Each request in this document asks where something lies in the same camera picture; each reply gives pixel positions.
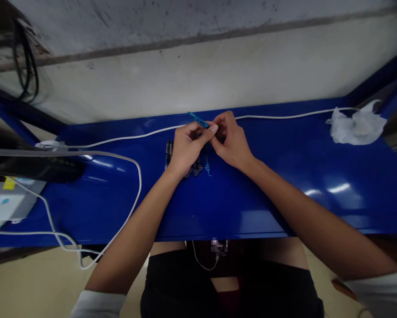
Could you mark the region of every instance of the fingernail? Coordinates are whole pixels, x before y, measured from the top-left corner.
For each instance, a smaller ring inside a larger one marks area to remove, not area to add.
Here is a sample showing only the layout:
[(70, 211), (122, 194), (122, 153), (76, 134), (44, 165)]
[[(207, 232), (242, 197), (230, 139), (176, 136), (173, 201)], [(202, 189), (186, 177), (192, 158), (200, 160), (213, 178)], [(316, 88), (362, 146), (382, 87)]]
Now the fingernail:
[(218, 131), (218, 125), (212, 125), (209, 129), (215, 133)]

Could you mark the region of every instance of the white tissue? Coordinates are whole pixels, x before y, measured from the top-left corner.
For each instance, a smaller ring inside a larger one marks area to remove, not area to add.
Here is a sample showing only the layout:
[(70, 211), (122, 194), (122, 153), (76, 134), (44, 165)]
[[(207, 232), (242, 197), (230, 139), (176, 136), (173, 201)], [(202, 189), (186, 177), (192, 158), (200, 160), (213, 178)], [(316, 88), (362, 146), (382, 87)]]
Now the white tissue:
[(380, 102), (373, 100), (365, 107), (348, 118), (339, 110), (334, 110), (331, 119), (326, 121), (331, 124), (331, 137), (336, 144), (365, 145), (371, 144), (381, 136), (387, 119), (372, 112), (374, 104)]

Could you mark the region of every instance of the white cable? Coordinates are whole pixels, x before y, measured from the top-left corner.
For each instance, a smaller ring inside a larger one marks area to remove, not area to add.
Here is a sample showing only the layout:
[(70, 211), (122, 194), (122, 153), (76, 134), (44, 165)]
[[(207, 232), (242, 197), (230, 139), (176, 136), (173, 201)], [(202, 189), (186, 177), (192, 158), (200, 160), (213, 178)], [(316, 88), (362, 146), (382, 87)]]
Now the white cable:
[[(293, 116), (257, 116), (257, 115), (245, 115), (245, 116), (239, 116), (235, 117), (236, 120), (239, 119), (244, 119), (244, 118), (262, 118), (262, 119), (292, 119), (292, 118), (300, 118), (300, 117), (305, 117), (305, 116), (310, 116), (310, 115), (315, 115), (315, 114), (321, 114), (321, 113), (329, 113), (334, 111), (335, 109), (330, 109), (330, 110), (317, 110), (311, 113), (305, 113), (305, 114), (300, 114), (300, 115), (293, 115)], [(352, 107), (342, 107), (342, 108), (337, 108), (337, 110), (360, 110), (359, 108), (352, 108)]]
[(214, 270), (215, 267), (216, 267), (216, 264), (217, 264), (218, 261), (219, 261), (219, 255), (216, 255), (215, 265), (213, 265), (212, 268), (209, 269), (209, 268), (207, 268), (207, 267), (204, 267), (204, 266), (199, 262), (199, 260), (197, 259), (197, 254), (195, 253), (194, 241), (191, 241), (191, 243), (193, 244), (194, 257), (195, 257), (195, 260), (197, 261), (197, 263), (198, 263), (202, 268), (204, 268), (205, 270), (208, 270), (208, 271)]
[[(343, 108), (337, 108), (338, 110), (356, 110), (358, 111), (359, 109), (357, 108), (351, 108), (351, 107), (343, 107)], [(236, 120), (239, 119), (244, 119), (244, 118), (261, 118), (261, 119), (291, 119), (291, 118), (299, 118), (299, 117), (304, 117), (304, 116), (310, 116), (310, 115), (315, 115), (315, 114), (320, 114), (320, 113), (328, 113), (328, 112), (332, 112), (334, 111), (334, 109), (329, 109), (329, 110), (319, 110), (319, 111), (314, 111), (311, 113), (305, 113), (305, 114), (300, 114), (300, 115), (293, 115), (293, 116), (257, 116), (257, 115), (245, 115), (245, 116), (239, 116), (239, 117), (235, 117)], [(62, 146), (62, 148), (90, 148), (90, 147), (95, 147), (95, 146), (99, 146), (102, 144), (106, 144), (112, 141), (118, 141), (118, 140), (125, 140), (125, 139), (136, 139), (136, 138), (143, 138), (143, 137), (148, 137), (151, 135), (154, 135), (156, 133), (161, 133), (167, 130), (172, 130), (172, 129), (176, 129), (179, 127), (183, 127), (185, 125), (178, 125), (178, 126), (172, 126), (172, 127), (167, 127), (167, 128), (163, 128), (163, 129), (159, 129), (153, 132), (149, 132), (147, 134), (144, 135), (139, 135), (139, 136), (128, 136), (128, 137), (119, 137), (119, 138), (113, 138), (113, 139), (108, 139), (108, 140), (104, 140), (104, 141), (100, 141), (98, 143), (95, 144), (90, 144), (90, 145), (85, 145), (85, 146)], [(46, 148), (59, 148), (59, 146), (45, 146)], [(73, 240), (73, 238), (71, 238), (69, 235), (65, 234), (65, 233), (61, 233), (61, 232), (57, 232), (54, 226), (54, 222), (53, 219), (51, 217), (51, 213), (50, 213), (50, 207), (48, 205), (48, 201), (46, 200), (46, 198), (44, 198), (43, 196), (41, 196), (38, 193), (35, 193), (34, 191), (30, 190), (29, 188), (25, 187), (23, 184), (21, 184), (20, 182), (18, 182), (17, 180), (15, 180), (15, 182), (22, 187), (23, 189), (25, 189), (26, 191), (30, 192), (31, 194), (37, 196), (38, 198), (40, 198), (44, 204), (45, 204), (45, 208), (47, 211), (47, 216), (48, 216), (48, 220), (50, 222), (50, 226), (52, 231), (35, 231), (35, 232), (6, 232), (6, 231), (0, 231), (0, 234), (2, 235), (39, 235), (39, 234), (50, 234), (50, 235), (54, 235), (56, 237), (56, 240), (58, 241), (59, 245), (62, 247), (62, 249), (69, 251), (69, 252), (77, 252), (78, 253), (78, 258), (79, 258), (79, 266), (81, 269), (88, 269), (90, 268), (94, 263), (97, 262), (97, 260), (104, 254), (104, 252), (107, 250), (107, 248), (110, 246), (110, 244), (114, 241), (114, 239), (116, 238), (116, 236), (120, 233), (120, 231), (123, 229), (123, 227), (125, 226), (125, 224), (128, 222), (129, 218), (132, 215), (132, 212), (135, 209), (135, 206), (137, 205), (138, 202), (138, 198), (141, 194), (141, 188), (142, 188), (142, 178), (141, 178), (141, 169), (139, 164), (128, 157), (124, 157), (121, 155), (117, 155), (117, 154), (113, 154), (113, 153), (109, 153), (109, 152), (104, 152), (104, 151), (59, 151), (59, 152), (47, 152), (47, 151), (29, 151), (29, 150), (8, 150), (8, 149), (0, 149), (0, 156), (8, 156), (8, 157), (69, 157), (69, 156), (76, 156), (76, 155), (107, 155), (107, 156), (111, 156), (111, 157), (115, 157), (115, 158), (119, 158), (119, 159), (123, 159), (123, 160), (127, 160), (130, 161), (132, 163), (134, 163), (137, 166), (138, 169), (138, 178), (139, 178), (139, 187), (138, 187), (138, 194), (137, 197), (135, 199), (135, 202), (131, 208), (131, 211), (128, 214), (128, 217), (126, 218), (125, 222), (123, 223), (123, 225), (121, 226), (121, 228), (119, 229), (119, 231), (114, 235), (114, 237), (110, 240), (110, 242), (106, 245), (106, 247), (100, 252), (95, 252), (92, 250), (86, 250), (86, 249), (79, 249), (77, 243), (75, 242), (75, 240)], [(70, 243), (72, 245), (74, 245), (76, 248), (75, 249), (68, 249), (66, 246), (64, 246), (64, 243), (62, 242), (62, 240), (60, 239), (60, 236), (63, 236), (65, 238), (67, 238)], [(216, 264), (218, 263), (219, 260), (219, 256), (216, 256), (216, 262), (215, 265), (211, 268), (208, 269), (206, 267), (204, 267), (199, 260), (197, 259), (197, 255), (195, 253), (195, 247), (194, 247), (194, 242), (192, 241), (193, 244), (193, 250), (194, 250), (194, 256), (196, 261), (200, 264), (201, 267), (203, 267), (205, 270), (211, 271), (216, 267)], [(91, 264), (89, 264), (88, 266), (84, 266), (83, 262), (82, 262), (82, 256), (81, 256), (81, 252), (85, 251), (85, 252), (89, 252), (89, 253), (95, 253), (98, 254), (98, 256), (92, 261)]]
[[(356, 110), (358, 111), (358, 108), (352, 108), (352, 107), (342, 107), (342, 108), (337, 108), (338, 110)], [(305, 114), (300, 114), (300, 115), (293, 115), (293, 116), (256, 116), (256, 115), (245, 115), (245, 116), (239, 116), (239, 117), (235, 117), (236, 120), (239, 119), (244, 119), (244, 118), (261, 118), (261, 119), (292, 119), (292, 118), (299, 118), (299, 117), (305, 117), (305, 116), (310, 116), (310, 115), (315, 115), (315, 114), (321, 114), (321, 113), (329, 113), (334, 111), (335, 109), (329, 109), (329, 110), (318, 110), (318, 111), (314, 111), (311, 113), (305, 113)], [(138, 136), (128, 136), (128, 137), (118, 137), (118, 138), (113, 138), (113, 139), (108, 139), (108, 140), (103, 140), (100, 141), (98, 143), (95, 144), (89, 144), (89, 145), (85, 145), (85, 146), (51, 146), (51, 145), (46, 145), (44, 146), (44, 148), (46, 149), (51, 149), (51, 148), (91, 148), (91, 147), (95, 147), (95, 146), (99, 146), (102, 144), (106, 144), (109, 142), (113, 142), (113, 141), (118, 141), (118, 140), (125, 140), (125, 139), (137, 139), (137, 138), (143, 138), (143, 137), (148, 137), (151, 135), (154, 135), (156, 133), (161, 133), (167, 130), (171, 130), (171, 129), (176, 129), (179, 127), (183, 127), (185, 125), (178, 125), (178, 126), (172, 126), (172, 127), (167, 127), (167, 128), (163, 128), (163, 129), (159, 129), (153, 132), (149, 132), (145, 135), (138, 135)]]
[[(50, 226), (51, 226), (51, 230), (52, 230), (52, 232), (50, 232), (50, 233), (58, 233), (58, 232), (56, 231), (55, 226), (54, 226), (53, 218), (51, 217), (50, 206), (48, 205), (47, 199), (44, 198), (42, 195), (40, 195), (40, 194), (38, 194), (38, 193), (32, 191), (31, 189), (29, 189), (28, 187), (26, 187), (25, 185), (23, 185), (22, 183), (20, 183), (19, 181), (17, 181), (15, 178), (12, 178), (12, 179), (13, 179), (13, 181), (14, 181), (19, 187), (21, 187), (23, 190), (25, 190), (25, 191), (27, 191), (27, 192), (33, 194), (34, 196), (40, 198), (40, 199), (44, 202), (45, 210), (47, 211), (48, 220), (49, 220), (49, 222), (50, 222)], [(63, 242), (60, 240), (60, 236), (59, 236), (58, 234), (56, 234), (55, 237), (56, 237), (56, 240), (58, 241), (59, 245), (62, 247), (62, 249), (66, 250), (66, 251), (68, 251), (68, 252), (77, 252), (77, 251), (79, 251), (79, 252), (87, 252), (87, 253), (99, 254), (98, 252), (93, 251), (93, 250), (79, 249), (79, 248), (78, 248), (78, 245), (75, 243), (75, 241), (74, 241), (72, 238), (69, 239), (69, 241), (72, 243), (72, 245), (74, 245), (74, 246), (76, 247), (76, 249), (68, 249), (68, 248), (63, 244)]]
[(138, 179), (139, 179), (139, 187), (138, 187), (138, 194), (137, 197), (135, 199), (135, 202), (131, 208), (131, 211), (128, 214), (128, 217), (126, 218), (125, 222), (123, 223), (123, 225), (121, 226), (121, 228), (119, 229), (119, 231), (114, 235), (114, 237), (110, 240), (110, 242), (106, 245), (106, 247), (100, 252), (98, 253), (98, 256), (91, 262), (91, 264), (89, 264), (88, 266), (84, 266), (83, 262), (82, 262), (82, 255), (81, 255), (81, 251), (82, 249), (67, 249), (63, 242), (60, 240), (59, 236), (63, 236), (65, 238), (67, 238), (72, 245), (77, 247), (76, 242), (73, 240), (73, 238), (71, 238), (69, 235), (64, 234), (64, 233), (60, 233), (60, 232), (56, 232), (55, 228), (54, 228), (54, 223), (53, 220), (51, 218), (51, 214), (50, 214), (50, 208), (48, 206), (48, 202), (47, 200), (41, 196), (40, 194), (37, 194), (33, 191), (31, 191), (28, 188), (24, 188), (25, 190), (27, 190), (28, 192), (36, 195), (37, 197), (41, 198), (44, 203), (46, 204), (46, 210), (47, 210), (47, 215), (48, 215), (48, 220), (50, 222), (51, 228), (53, 229), (52, 232), (49, 231), (36, 231), (36, 232), (5, 232), (5, 231), (0, 231), (0, 234), (4, 234), (4, 235), (37, 235), (37, 234), (50, 234), (50, 235), (54, 235), (59, 243), (59, 245), (64, 249), (64, 250), (69, 250), (69, 251), (76, 251), (78, 253), (78, 260), (79, 260), (79, 267), (83, 270), (86, 270), (90, 267), (92, 267), (92, 265), (94, 265), (94, 263), (97, 262), (97, 260), (104, 254), (104, 252), (107, 250), (107, 248), (110, 246), (110, 244), (114, 241), (114, 239), (116, 238), (116, 236), (118, 236), (119, 232), (123, 229), (123, 227), (125, 226), (125, 224), (128, 222), (129, 218), (132, 215), (132, 212), (135, 209), (135, 206), (137, 205), (138, 202), (138, 198), (141, 194), (141, 189), (142, 189), (142, 177), (141, 177), (141, 169), (139, 164), (128, 157), (124, 157), (121, 155), (117, 155), (117, 154), (113, 154), (110, 152), (104, 152), (104, 151), (58, 151), (58, 152), (49, 152), (49, 151), (35, 151), (35, 150), (11, 150), (11, 149), (0, 149), (0, 156), (8, 156), (8, 157), (69, 157), (69, 156), (78, 156), (78, 155), (107, 155), (110, 157), (115, 157), (115, 158), (119, 158), (119, 159), (123, 159), (123, 160), (127, 160), (130, 161), (132, 163), (134, 163), (137, 166), (138, 169)]
[(66, 145), (65, 146), (50, 146), (50, 145), (46, 145), (45, 148), (47, 148), (47, 149), (49, 149), (49, 148), (91, 148), (91, 147), (99, 146), (101, 144), (106, 144), (106, 143), (112, 142), (112, 141), (148, 137), (148, 136), (154, 135), (156, 133), (161, 133), (161, 132), (164, 132), (166, 130), (171, 130), (171, 129), (177, 129), (177, 128), (183, 127), (183, 126), (185, 126), (185, 125), (167, 127), (167, 128), (163, 128), (163, 129), (159, 129), (159, 130), (153, 131), (153, 132), (149, 132), (149, 133), (147, 133), (145, 135), (113, 138), (113, 139), (100, 141), (98, 143), (91, 144), (91, 145), (86, 145), (86, 146), (66, 146)]

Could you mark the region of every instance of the tiled floor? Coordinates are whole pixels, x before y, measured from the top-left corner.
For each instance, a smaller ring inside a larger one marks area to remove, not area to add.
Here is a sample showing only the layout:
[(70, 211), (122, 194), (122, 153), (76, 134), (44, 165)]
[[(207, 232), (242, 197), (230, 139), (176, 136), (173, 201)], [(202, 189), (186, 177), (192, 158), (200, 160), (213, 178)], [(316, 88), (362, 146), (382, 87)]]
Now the tiled floor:
[[(306, 256), (319, 297), (330, 318), (357, 318), (362, 306), (331, 285), (335, 276), (309, 250)], [(78, 268), (76, 253), (60, 248), (0, 265), (0, 318), (67, 317), (93, 268)], [(121, 317), (140, 317), (139, 302), (147, 268), (135, 280)], [(369, 318), (364, 312), (360, 318)]]

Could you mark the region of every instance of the left hand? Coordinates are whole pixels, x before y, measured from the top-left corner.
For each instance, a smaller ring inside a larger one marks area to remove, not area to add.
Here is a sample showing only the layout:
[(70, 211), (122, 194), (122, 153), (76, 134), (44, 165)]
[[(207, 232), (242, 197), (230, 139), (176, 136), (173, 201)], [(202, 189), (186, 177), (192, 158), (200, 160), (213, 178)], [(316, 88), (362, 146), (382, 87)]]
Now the left hand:
[[(198, 122), (194, 121), (175, 130), (172, 158), (166, 170), (173, 171), (180, 177), (183, 177), (189, 171), (206, 142), (218, 131), (218, 125), (211, 121), (207, 123), (210, 125), (208, 129), (204, 129)], [(195, 139), (197, 133), (202, 133), (202, 135)]]

